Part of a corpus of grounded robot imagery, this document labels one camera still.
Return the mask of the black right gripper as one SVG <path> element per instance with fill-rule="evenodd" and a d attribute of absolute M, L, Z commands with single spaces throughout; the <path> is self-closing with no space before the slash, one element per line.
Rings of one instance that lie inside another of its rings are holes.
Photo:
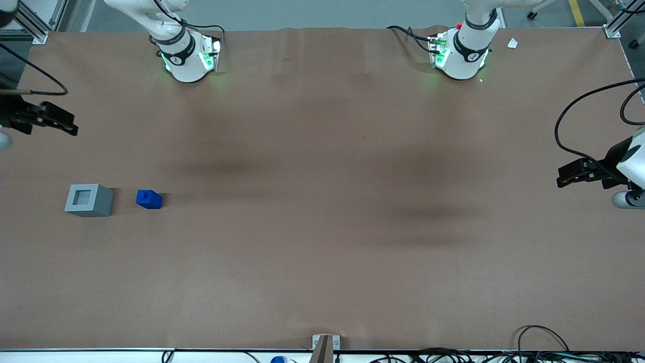
<path fill-rule="evenodd" d="M 34 126 L 44 127 L 45 124 L 71 136 L 77 136 L 79 128 L 74 124 L 74 119 L 72 113 L 48 101 L 34 104 L 16 94 L 1 95 L 2 127 L 22 134 L 30 135 Z"/>

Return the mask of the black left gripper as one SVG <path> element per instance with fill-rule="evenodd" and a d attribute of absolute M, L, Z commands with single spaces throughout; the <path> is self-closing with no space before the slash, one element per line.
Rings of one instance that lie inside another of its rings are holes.
<path fill-rule="evenodd" d="M 601 181 L 603 189 L 627 184 L 627 177 L 617 169 L 626 155 L 632 137 L 611 146 L 603 159 L 579 158 L 558 168 L 556 184 L 559 189 L 575 183 Z"/>

